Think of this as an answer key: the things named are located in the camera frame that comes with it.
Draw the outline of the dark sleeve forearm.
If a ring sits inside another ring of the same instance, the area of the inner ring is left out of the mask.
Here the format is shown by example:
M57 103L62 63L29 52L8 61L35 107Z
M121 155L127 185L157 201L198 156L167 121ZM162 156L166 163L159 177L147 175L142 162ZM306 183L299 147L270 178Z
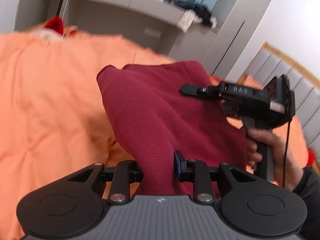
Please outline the dark sleeve forearm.
M300 235L304 239L319 240L320 234L320 180L311 166L303 168L303 176L293 190L302 198L307 207L307 216Z

